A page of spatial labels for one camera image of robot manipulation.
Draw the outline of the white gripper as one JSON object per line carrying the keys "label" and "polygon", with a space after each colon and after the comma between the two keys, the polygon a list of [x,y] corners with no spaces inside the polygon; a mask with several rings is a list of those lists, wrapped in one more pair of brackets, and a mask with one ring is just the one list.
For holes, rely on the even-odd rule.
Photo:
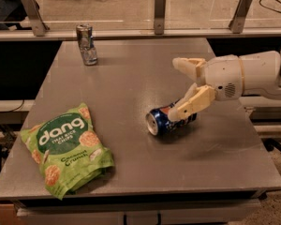
{"label": "white gripper", "polygon": [[[206,64],[204,58],[174,58],[175,69],[184,73],[193,82],[200,77],[200,69]],[[243,78],[240,59],[236,55],[216,57],[207,62],[203,71],[205,83],[193,83],[185,96],[169,109],[171,122],[185,120],[190,115],[218,101],[237,99],[243,93]]]}

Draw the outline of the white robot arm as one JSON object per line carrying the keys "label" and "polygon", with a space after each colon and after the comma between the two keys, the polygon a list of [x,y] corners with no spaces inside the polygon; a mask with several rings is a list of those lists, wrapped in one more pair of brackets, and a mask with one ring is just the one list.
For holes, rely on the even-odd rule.
{"label": "white robot arm", "polygon": [[281,50],[219,56],[209,61],[175,58],[172,63],[193,84],[170,108],[168,118],[171,122],[185,120],[215,100],[234,100],[248,95],[281,100]]}

